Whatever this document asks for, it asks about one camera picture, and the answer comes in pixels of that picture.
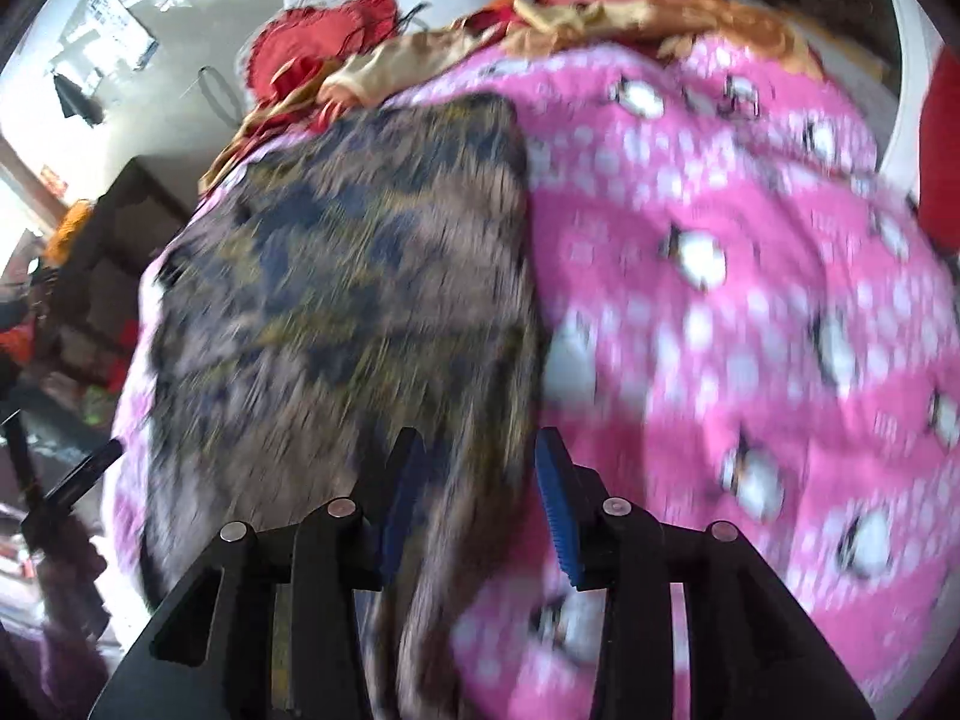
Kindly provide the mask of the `dark floral patterned garment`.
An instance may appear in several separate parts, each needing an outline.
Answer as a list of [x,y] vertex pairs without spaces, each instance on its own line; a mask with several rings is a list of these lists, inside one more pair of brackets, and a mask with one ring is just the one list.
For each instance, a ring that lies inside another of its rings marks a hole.
[[451,635],[529,476],[540,320],[526,144],[500,94],[381,107],[252,164],[161,266],[149,344],[149,601],[226,522],[285,527],[402,429],[427,484],[361,653],[381,718],[467,718]]

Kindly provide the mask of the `pink penguin fleece blanket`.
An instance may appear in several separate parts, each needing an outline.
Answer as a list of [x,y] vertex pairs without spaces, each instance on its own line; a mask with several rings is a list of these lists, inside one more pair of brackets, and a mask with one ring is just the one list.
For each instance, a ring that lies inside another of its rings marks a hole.
[[[958,319],[952,273],[877,179],[854,107],[703,37],[672,64],[615,43],[492,47],[366,110],[478,93],[514,104],[526,144],[535,427],[662,522],[734,522],[895,713],[929,639],[958,624]],[[259,149],[192,223],[327,130]],[[127,452],[104,488],[114,561],[142,592],[148,351],[182,232],[142,280]],[[598,609],[556,564],[529,461],[505,554],[452,629],[467,718],[586,717]]]

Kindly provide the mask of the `dark wooden side table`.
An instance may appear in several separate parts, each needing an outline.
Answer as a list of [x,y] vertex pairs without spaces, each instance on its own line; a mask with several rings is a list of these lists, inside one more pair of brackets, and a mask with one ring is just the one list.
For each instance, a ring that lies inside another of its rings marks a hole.
[[34,360],[82,387],[125,376],[137,344],[146,267],[190,220],[190,211],[133,158],[68,238],[64,261],[37,268],[43,302]]

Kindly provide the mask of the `orange basket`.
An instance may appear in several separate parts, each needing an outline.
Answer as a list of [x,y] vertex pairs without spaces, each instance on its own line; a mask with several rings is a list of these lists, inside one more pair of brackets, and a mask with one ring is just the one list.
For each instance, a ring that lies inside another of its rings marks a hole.
[[44,247],[43,261],[48,266],[59,268],[68,260],[71,249],[78,241],[83,229],[88,226],[95,206],[96,203],[91,200],[76,200],[67,210],[64,219],[50,234]]

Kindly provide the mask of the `white red sleeve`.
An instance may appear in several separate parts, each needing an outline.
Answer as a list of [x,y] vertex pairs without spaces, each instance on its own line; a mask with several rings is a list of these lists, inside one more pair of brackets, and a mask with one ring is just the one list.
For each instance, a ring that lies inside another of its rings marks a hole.
[[958,254],[958,49],[923,0],[892,0],[900,37],[900,101],[880,174],[916,202],[935,249]]

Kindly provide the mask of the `left red heart cushion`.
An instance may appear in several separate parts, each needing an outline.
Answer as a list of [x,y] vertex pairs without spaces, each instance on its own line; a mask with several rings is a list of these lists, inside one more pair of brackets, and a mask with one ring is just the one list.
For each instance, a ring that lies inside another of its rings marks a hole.
[[254,39],[242,76],[257,103],[274,94],[275,75],[291,60],[345,60],[397,34],[395,0],[350,0],[332,8],[285,10]]

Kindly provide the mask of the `red gold floral blanket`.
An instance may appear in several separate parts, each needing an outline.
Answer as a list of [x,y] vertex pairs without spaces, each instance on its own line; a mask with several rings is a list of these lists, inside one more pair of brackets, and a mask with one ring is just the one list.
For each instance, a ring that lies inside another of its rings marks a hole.
[[471,55],[501,46],[514,59],[550,57],[604,41],[652,44],[659,59],[683,59],[701,36],[715,36],[814,82],[823,67],[807,39],[763,8],[734,0],[625,0],[540,5],[505,0],[500,21],[389,37],[348,59],[298,55],[274,76],[274,93],[245,117],[233,140],[200,177],[208,197],[229,172],[288,128],[322,132],[345,112],[373,109],[394,94],[443,75]]

